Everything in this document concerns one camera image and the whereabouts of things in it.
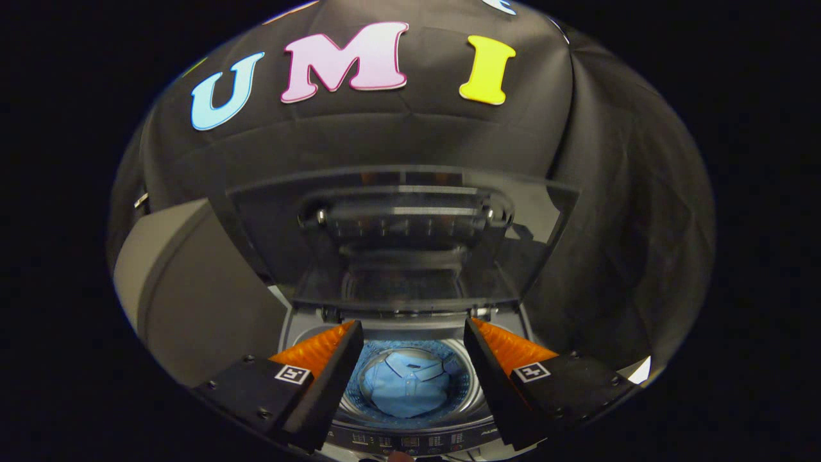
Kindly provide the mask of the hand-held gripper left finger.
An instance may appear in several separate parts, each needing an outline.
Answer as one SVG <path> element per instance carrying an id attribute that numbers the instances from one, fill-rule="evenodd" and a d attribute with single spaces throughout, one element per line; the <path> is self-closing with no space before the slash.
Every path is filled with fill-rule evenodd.
<path id="1" fill-rule="evenodd" d="M 269 359 L 246 355 L 194 387 L 194 396 L 265 440 L 307 454 L 322 448 L 364 346 L 349 321 Z"/>

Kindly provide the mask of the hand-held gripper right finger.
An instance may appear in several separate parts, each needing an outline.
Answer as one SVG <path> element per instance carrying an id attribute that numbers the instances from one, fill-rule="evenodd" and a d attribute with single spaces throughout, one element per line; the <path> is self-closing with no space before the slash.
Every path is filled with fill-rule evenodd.
<path id="1" fill-rule="evenodd" d="M 584 427 L 639 391 L 593 357 L 555 353 L 478 318 L 464 322 L 464 347 L 502 441 L 516 450 Z"/>

